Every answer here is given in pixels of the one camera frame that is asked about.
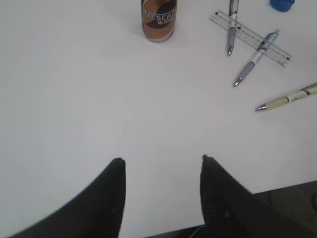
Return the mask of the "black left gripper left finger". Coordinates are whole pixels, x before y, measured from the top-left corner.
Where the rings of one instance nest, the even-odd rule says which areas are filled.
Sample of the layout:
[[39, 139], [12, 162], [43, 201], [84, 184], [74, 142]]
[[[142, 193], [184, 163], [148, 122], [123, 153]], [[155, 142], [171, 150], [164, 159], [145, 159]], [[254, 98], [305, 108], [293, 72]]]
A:
[[117, 238], [126, 196], [125, 161], [113, 159], [99, 176], [63, 207], [15, 238]]

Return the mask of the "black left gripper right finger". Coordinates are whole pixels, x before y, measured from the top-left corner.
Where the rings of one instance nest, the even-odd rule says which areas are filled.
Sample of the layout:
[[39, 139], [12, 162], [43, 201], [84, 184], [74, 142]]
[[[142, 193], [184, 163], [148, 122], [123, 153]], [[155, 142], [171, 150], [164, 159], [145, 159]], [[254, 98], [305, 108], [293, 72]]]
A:
[[315, 238], [245, 189], [214, 158], [203, 155], [201, 206], [211, 238]]

